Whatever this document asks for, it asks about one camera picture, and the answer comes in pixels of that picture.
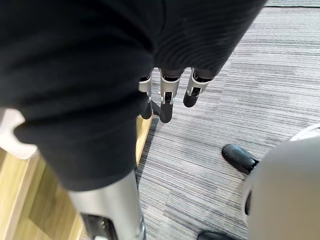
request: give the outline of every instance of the wooden floor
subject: wooden floor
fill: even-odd
[[[198,103],[183,105],[187,69],[172,121],[153,121],[139,168],[148,240],[195,240],[203,229],[246,239],[246,177],[223,160],[221,148],[235,143],[262,158],[320,122],[320,8],[312,8],[320,1],[268,5]],[[160,103],[159,72],[152,77]]]

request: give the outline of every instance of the robotic finger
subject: robotic finger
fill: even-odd
[[[142,77],[139,81],[139,91],[145,93],[147,96],[147,104],[143,112],[141,112],[141,117],[143,119],[149,119],[152,116],[152,106],[151,106],[151,93],[152,93],[152,73],[150,72],[148,76]]]
[[[184,68],[177,70],[160,69],[160,120],[163,123],[168,123],[172,118],[174,101],[177,95],[180,77],[184,70]]]
[[[196,104],[199,95],[204,92],[208,84],[217,74],[218,73],[210,70],[192,68],[183,98],[183,103],[187,108],[191,108]]]

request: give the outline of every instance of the black leather shoe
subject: black leather shoe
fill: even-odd
[[[260,162],[250,152],[234,144],[225,145],[222,148],[223,158],[235,167],[239,172],[249,174]]]
[[[201,232],[197,240],[236,240],[223,233],[213,232],[213,231],[203,231]]]

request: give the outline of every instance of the robotic arm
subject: robotic arm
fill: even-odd
[[[187,67],[183,102],[195,105],[264,2],[0,3],[0,106],[23,114],[15,135],[39,147],[93,240],[145,239],[137,115],[153,110],[169,122]],[[160,108],[151,99],[153,67],[161,70]]]

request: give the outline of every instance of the black cloth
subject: black cloth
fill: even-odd
[[[64,187],[96,189],[135,166],[139,79],[153,67],[218,74],[264,0],[3,0],[0,107]]]

